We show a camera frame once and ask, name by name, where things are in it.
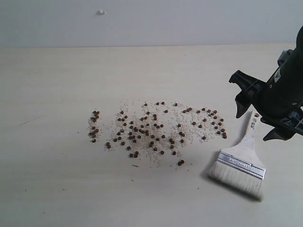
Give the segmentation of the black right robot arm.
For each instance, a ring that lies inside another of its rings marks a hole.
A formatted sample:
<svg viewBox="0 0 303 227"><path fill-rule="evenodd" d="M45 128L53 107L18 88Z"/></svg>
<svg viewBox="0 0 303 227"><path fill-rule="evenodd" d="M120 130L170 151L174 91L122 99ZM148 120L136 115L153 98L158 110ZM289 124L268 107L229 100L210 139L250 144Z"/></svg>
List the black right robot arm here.
<svg viewBox="0 0 303 227"><path fill-rule="evenodd" d="M303 133L303 31L299 30L296 47L282 51L278 68L267 82L238 70L230 83L241 91L235 97L236 118L240 118L252 105L261 115L261 122L273 129L263 138L289 140Z"/></svg>

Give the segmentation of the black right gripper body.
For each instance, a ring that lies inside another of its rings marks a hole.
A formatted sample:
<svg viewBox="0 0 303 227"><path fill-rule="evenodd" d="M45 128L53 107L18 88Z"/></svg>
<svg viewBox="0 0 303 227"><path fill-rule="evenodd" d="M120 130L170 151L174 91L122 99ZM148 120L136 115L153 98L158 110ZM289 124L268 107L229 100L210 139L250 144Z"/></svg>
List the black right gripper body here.
<svg viewBox="0 0 303 227"><path fill-rule="evenodd" d="M238 70L230 83L252 95L252 106L261 115L261 122L295 133L303 133L303 63L287 60L267 82Z"/></svg>

